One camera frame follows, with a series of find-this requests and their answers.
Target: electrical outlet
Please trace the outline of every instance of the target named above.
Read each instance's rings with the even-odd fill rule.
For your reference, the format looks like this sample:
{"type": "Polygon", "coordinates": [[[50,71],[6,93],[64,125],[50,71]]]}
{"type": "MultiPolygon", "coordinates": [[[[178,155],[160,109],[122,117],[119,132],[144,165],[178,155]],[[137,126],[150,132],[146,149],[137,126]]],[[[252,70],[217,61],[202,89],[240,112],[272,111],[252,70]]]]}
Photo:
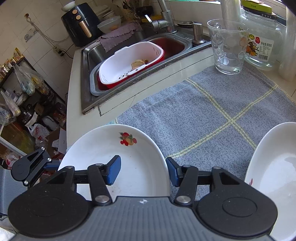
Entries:
{"type": "Polygon", "coordinates": [[[60,48],[59,45],[56,44],[56,45],[53,47],[53,49],[57,52],[57,54],[58,54],[59,56],[63,56],[63,55],[64,55],[64,53],[63,53],[63,51],[61,50],[61,48],[60,48]]]}
{"type": "Polygon", "coordinates": [[[37,30],[35,28],[31,28],[25,35],[24,39],[26,42],[28,42],[28,40],[30,38],[32,38],[35,34],[37,33],[37,30]]]}

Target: kitchen sink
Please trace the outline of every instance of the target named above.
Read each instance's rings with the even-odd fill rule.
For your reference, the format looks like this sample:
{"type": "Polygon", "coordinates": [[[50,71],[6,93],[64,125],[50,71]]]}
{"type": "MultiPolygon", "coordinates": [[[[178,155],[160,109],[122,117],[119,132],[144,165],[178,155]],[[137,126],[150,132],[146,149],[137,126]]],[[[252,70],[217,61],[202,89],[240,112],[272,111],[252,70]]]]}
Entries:
{"type": "Polygon", "coordinates": [[[90,43],[82,50],[81,109],[83,113],[86,113],[93,107],[111,98],[113,95],[119,93],[124,88],[140,81],[147,75],[211,45],[209,37],[204,36],[204,39],[207,40],[206,43],[192,47],[191,40],[193,39],[193,35],[188,30],[182,31],[181,28],[178,29],[179,31],[177,34],[165,33],[164,30],[159,31],[158,34],[155,34],[153,29],[149,26],[142,26],[142,28],[142,31],[136,31],[129,39],[118,44],[108,52],[105,51],[103,46],[98,41],[90,43]],[[121,48],[141,41],[150,41],[162,47],[165,52],[164,60],[130,77],[112,89],[107,89],[104,85],[97,81],[98,70],[100,64],[104,60],[112,56],[121,48]],[[90,86],[90,78],[93,78],[94,81],[92,82],[94,82],[95,86],[90,86]]]}

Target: faucet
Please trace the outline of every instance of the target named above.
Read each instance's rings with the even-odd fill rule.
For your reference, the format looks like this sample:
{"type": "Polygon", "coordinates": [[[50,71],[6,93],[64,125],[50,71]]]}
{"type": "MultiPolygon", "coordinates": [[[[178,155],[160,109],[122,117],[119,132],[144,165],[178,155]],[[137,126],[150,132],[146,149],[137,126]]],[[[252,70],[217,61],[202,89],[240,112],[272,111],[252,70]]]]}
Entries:
{"type": "Polygon", "coordinates": [[[169,33],[176,33],[177,30],[174,26],[174,20],[172,13],[167,8],[164,0],[158,0],[159,6],[161,8],[161,15],[163,19],[152,21],[148,15],[145,15],[148,22],[152,25],[154,32],[157,32],[161,28],[166,28],[169,33]]]}

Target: glass jar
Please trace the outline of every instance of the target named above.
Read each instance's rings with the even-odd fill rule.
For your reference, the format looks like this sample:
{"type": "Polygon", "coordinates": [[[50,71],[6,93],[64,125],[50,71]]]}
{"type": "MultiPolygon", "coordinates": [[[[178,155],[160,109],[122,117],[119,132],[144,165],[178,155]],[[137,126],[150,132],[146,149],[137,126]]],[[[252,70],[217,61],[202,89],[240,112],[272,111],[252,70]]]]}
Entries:
{"type": "Polygon", "coordinates": [[[276,60],[281,60],[285,28],[277,23],[276,15],[259,13],[263,12],[255,14],[245,10],[241,15],[241,22],[249,27],[245,58],[258,69],[271,70],[276,60]]]}

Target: air fryer handle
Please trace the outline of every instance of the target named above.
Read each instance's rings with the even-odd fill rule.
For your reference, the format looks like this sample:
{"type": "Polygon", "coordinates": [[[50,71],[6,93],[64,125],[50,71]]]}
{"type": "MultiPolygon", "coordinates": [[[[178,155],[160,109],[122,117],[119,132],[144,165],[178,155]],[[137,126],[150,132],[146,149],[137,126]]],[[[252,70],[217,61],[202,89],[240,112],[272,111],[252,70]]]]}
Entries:
{"type": "Polygon", "coordinates": [[[79,22],[80,27],[82,28],[83,32],[85,33],[85,35],[90,38],[92,36],[89,28],[87,27],[87,25],[85,24],[85,21],[82,20],[81,22],[79,22]]]}

